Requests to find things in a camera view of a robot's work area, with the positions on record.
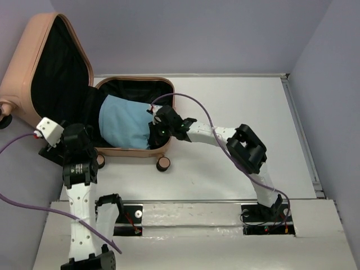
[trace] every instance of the pink suitcase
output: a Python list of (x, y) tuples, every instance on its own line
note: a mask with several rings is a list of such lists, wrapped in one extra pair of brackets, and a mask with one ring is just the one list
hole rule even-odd
[[(174, 92), (169, 80), (157, 77), (115, 76), (95, 87), (92, 84), (92, 67), (68, 19), (60, 13), (35, 15), (22, 34), (0, 86), (0, 128), (9, 125), (11, 114), (32, 127), (45, 116), (58, 123), (66, 120), (96, 125), (100, 92), (144, 103)], [(173, 96), (159, 105), (174, 106)], [(170, 166), (170, 161), (163, 158), (170, 139), (151, 150), (114, 148), (99, 134), (93, 142), (99, 154), (156, 157), (158, 169)]]

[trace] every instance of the white platform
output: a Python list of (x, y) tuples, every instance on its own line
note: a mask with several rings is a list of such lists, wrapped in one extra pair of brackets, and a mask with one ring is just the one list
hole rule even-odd
[[(244, 236), (240, 204), (145, 204), (143, 236), (114, 238), (117, 269), (356, 270), (333, 202), (291, 203), (296, 237)], [(50, 213), (33, 269), (60, 269), (69, 247), (69, 219)]]
[[(168, 78), (175, 91), (198, 99), (215, 125), (248, 124), (265, 143), (274, 184), (290, 198), (315, 198), (312, 178), (280, 78)], [(197, 104), (176, 97), (183, 117), (207, 119)], [(98, 173), (98, 195), (117, 192), (124, 200), (256, 199), (249, 180), (217, 147), (172, 140), (165, 173), (154, 159), (107, 157)], [(67, 200), (63, 192), (61, 200)]]

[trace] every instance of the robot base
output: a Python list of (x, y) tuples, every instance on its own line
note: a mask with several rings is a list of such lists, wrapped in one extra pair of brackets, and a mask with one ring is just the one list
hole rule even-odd
[(115, 254), (109, 251), (107, 245), (102, 246), (102, 254), (89, 255), (89, 259), (75, 262), (70, 259), (68, 263), (61, 266), (61, 270), (116, 270)]

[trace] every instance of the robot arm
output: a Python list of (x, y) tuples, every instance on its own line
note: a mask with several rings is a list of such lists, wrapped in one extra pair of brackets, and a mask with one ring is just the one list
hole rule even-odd
[[(194, 118), (182, 119), (171, 106), (153, 106), (149, 112), (153, 114), (153, 121), (149, 123), (150, 130), (153, 131), (150, 136), (173, 136), (180, 141), (219, 146), (210, 125)], [(242, 165), (252, 179), (268, 187), (274, 187), (265, 164), (267, 149), (249, 126), (241, 124), (238, 128), (215, 127), (214, 130), (222, 146), (227, 148), (233, 160)], [(269, 215), (275, 215), (282, 203), (281, 196), (275, 191), (251, 183), (259, 205), (264, 206)]]
[[(62, 178), (71, 214), (112, 239), (116, 219), (124, 213), (124, 206), (118, 194), (100, 197), (96, 202), (97, 151), (85, 126), (72, 124), (63, 128), (51, 119), (43, 118), (34, 133), (43, 137), (49, 147), (56, 148), (63, 157)], [(114, 252), (75, 220), (71, 221), (69, 262), (61, 266), (61, 270), (68, 269), (115, 269)]]

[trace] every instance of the light blue towel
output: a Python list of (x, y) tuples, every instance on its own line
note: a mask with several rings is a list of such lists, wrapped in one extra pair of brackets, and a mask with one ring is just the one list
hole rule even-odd
[(114, 147), (149, 148), (149, 104), (108, 95), (101, 105), (99, 127), (101, 137)]

